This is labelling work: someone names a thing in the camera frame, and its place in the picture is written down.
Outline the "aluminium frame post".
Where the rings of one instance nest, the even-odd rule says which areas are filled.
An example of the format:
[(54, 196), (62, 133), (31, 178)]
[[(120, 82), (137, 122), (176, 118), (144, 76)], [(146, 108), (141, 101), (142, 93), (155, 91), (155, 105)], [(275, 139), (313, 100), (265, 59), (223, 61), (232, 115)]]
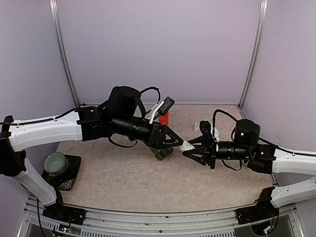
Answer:
[(267, 16), (268, 2), (269, 2), (268, 0), (260, 1), (260, 9), (259, 9), (255, 38), (254, 38), (254, 45), (253, 45), (253, 49), (252, 49), (252, 53), (250, 57), (249, 67), (246, 74), (246, 81), (245, 81), (241, 98), (238, 104), (238, 107), (240, 110), (243, 110), (246, 104), (248, 94), (250, 92), (250, 87), (253, 80), (253, 75), (255, 72), (257, 59), (259, 56), (260, 45), (262, 41), (262, 35), (263, 35), (264, 25), (265, 25), (266, 16)]
[(66, 53), (66, 48), (64, 44), (64, 39), (63, 39), (61, 21), (60, 21), (59, 11), (58, 11), (58, 1), (50, 0), (49, 5), (50, 5), (52, 21), (53, 21), (53, 25), (55, 29), (55, 34), (57, 38), (58, 49), (59, 49), (59, 53), (60, 53), (60, 57), (62, 61), (62, 66), (63, 66), (64, 73), (66, 76), (66, 82), (69, 87), (69, 91), (70, 91), (74, 106), (79, 107), (80, 106), (79, 96), (75, 87), (75, 83), (73, 81), (73, 77), (72, 77), (72, 73), (71, 73), (71, 69), (69, 66), (69, 61), (68, 61), (68, 57)]

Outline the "left aluminium frame post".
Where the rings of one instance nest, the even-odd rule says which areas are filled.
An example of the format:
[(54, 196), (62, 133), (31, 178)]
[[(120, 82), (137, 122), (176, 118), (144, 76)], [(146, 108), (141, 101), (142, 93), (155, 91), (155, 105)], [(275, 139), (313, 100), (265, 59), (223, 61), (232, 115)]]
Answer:
[(63, 39), (61, 21), (60, 21), (59, 11), (58, 11), (58, 1), (50, 0), (49, 5), (50, 5), (52, 21), (53, 21), (53, 25), (55, 29), (55, 34), (57, 38), (58, 49), (59, 49), (59, 53), (60, 53), (60, 57), (62, 61), (62, 66), (63, 66), (64, 73), (66, 76), (66, 82), (69, 87), (69, 91), (70, 91), (74, 106), (79, 107), (80, 106), (79, 96), (75, 87), (75, 83), (73, 81), (73, 77), (72, 77), (72, 73), (71, 73), (71, 69), (69, 66), (69, 61), (68, 61), (68, 57), (66, 53), (66, 48), (64, 44), (64, 39)]

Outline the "front aluminium rail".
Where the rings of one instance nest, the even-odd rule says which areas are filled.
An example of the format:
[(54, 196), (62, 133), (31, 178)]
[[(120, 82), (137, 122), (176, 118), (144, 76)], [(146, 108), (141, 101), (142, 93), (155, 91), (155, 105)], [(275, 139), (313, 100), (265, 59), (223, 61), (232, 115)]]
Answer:
[(134, 213), (86, 208), (75, 219), (42, 216), (43, 207), (30, 198), (24, 208), (21, 233), (47, 237), (302, 237), (294, 206), (266, 219), (244, 221), (233, 208), (186, 213)]

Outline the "green pill organizer box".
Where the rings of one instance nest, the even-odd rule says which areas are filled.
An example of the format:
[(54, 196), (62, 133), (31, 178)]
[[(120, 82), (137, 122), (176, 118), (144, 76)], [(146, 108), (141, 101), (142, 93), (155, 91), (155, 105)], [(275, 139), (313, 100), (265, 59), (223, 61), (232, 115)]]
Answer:
[(169, 155), (173, 153), (174, 149), (173, 148), (165, 148), (161, 150), (155, 151), (155, 157), (157, 160), (162, 161), (165, 158), (167, 158)]

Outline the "right aluminium frame post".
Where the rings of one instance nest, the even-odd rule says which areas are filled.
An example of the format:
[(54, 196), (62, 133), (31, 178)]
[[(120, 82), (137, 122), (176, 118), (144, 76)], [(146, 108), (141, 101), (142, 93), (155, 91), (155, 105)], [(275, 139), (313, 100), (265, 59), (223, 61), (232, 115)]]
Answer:
[(253, 49), (252, 49), (252, 53), (250, 57), (249, 67), (246, 74), (246, 81), (245, 81), (241, 98), (238, 104), (238, 107), (240, 110), (243, 110), (246, 104), (248, 94), (250, 92), (250, 87), (253, 80), (253, 75), (255, 72), (257, 59), (259, 56), (260, 45), (262, 41), (262, 35), (263, 35), (264, 25), (265, 25), (266, 16), (267, 16), (268, 2), (269, 2), (268, 0), (260, 1), (260, 9), (259, 9), (255, 38), (254, 38), (254, 45), (253, 45)]

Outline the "red cylindrical can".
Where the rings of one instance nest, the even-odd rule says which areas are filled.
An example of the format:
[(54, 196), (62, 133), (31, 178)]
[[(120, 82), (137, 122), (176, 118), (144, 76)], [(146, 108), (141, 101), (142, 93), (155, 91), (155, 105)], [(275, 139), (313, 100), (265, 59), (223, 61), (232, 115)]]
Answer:
[(168, 125), (169, 124), (169, 112), (167, 112), (165, 115), (161, 115), (159, 117), (159, 123), (161, 125)]

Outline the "small white pill bottle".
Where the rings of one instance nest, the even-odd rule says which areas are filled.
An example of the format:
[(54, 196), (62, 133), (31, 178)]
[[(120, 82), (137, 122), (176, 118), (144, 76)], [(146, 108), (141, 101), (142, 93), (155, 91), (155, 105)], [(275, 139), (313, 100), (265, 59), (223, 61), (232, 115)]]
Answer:
[(189, 151), (195, 149), (194, 145), (189, 143), (188, 141), (184, 140), (182, 145), (179, 147), (179, 150), (184, 152), (184, 151)]

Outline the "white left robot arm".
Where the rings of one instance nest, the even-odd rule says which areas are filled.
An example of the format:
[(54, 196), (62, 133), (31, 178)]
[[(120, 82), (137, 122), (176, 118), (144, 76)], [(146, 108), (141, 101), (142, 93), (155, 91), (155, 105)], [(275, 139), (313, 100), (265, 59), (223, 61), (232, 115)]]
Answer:
[(14, 120), (7, 116), (1, 123), (0, 172), (18, 180), (56, 218), (63, 220), (69, 208), (63, 204), (57, 190), (33, 168), (26, 149), (63, 141), (90, 141), (110, 138), (114, 134), (131, 141), (141, 141), (154, 149), (179, 147), (186, 142), (167, 125), (156, 122), (157, 115), (165, 115), (174, 101), (158, 101), (146, 112), (141, 101), (142, 92), (129, 86), (116, 86), (109, 99), (99, 106), (85, 106), (61, 115), (31, 120)]

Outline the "black square tray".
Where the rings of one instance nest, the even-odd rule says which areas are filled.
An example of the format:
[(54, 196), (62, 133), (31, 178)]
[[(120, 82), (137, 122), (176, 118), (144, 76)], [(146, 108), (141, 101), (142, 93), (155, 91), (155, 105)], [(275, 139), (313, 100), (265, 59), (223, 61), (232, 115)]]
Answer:
[(81, 157), (65, 155), (66, 164), (60, 173), (42, 173), (42, 178), (51, 186), (60, 191), (70, 191), (74, 185), (77, 174), (79, 172)]

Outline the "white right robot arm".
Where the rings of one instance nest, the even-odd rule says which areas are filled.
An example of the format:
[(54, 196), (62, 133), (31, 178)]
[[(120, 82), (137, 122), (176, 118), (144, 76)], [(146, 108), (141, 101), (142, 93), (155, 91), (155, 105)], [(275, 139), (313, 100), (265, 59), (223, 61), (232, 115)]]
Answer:
[(267, 141), (260, 144), (260, 126), (248, 119), (240, 119), (234, 128), (233, 141), (219, 141), (217, 129), (208, 121), (199, 124), (202, 135), (184, 141), (183, 155), (214, 169), (216, 160), (245, 161), (246, 167), (257, 173), (297, 173), (311, 178), (283, 187), (270, 187), (261, 191), (252, 214), (257, 219), (268, 215), (272, 207), (316, 197), (316, 154), (281, 148)]

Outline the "green ceramic bowl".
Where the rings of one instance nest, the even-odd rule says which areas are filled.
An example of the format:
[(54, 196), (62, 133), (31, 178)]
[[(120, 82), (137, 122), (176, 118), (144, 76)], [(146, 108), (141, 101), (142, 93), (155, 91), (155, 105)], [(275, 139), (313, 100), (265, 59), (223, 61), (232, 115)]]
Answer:
[(44, 170), (47, 173), (59, 174), (66, 167), (66, 156), (60, 152), (51, 153), (44, 161)]

